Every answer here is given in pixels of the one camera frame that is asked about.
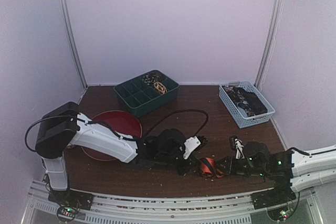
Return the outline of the orange navy striped tie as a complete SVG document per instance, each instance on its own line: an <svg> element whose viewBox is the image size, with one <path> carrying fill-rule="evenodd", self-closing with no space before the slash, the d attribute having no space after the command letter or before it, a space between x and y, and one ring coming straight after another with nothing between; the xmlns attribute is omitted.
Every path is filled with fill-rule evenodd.
<svg viewBox="0 0 336 224"><path fill-rule="evenodd" d="M202 157L199 159L198 173L207 178L223 178L224 173L216 167L212 158Z"/></svg>

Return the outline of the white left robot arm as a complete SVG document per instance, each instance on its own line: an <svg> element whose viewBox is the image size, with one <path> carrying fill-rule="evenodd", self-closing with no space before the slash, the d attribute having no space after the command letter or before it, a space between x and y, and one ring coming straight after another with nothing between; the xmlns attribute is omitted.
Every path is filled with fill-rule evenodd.
<svg viewBox="0 0 336 224"><path fill-rule="evenodd" d="M79 111L79 105L67 102L34 122L38 125L35 147L28 150L43 160L49 178L49 188L64 205L76 197L70 190L64 160L68 145L86 147L112 156L119 161L138 166L175 166L180 175L186 174L193 163L192 154L201 145L194 135L186 138L177 129L167 129L159 136L138 137L120 133L103 121L93 121Z"/></svg>

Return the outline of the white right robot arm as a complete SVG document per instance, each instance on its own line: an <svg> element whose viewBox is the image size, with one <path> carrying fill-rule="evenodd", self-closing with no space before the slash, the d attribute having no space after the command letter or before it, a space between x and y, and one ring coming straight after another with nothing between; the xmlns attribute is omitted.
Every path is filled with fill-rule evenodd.
<svg viewBox="0 0 336 224"><path fill-rule="evenodd" d="M272 203L279 204L304 189L335 181L335 145L310 151L295 147L271 153L265 143L248 142L236 147L240 157L227 156L215 165L223 175L260 176L274 182L269 192Z"/></svg>

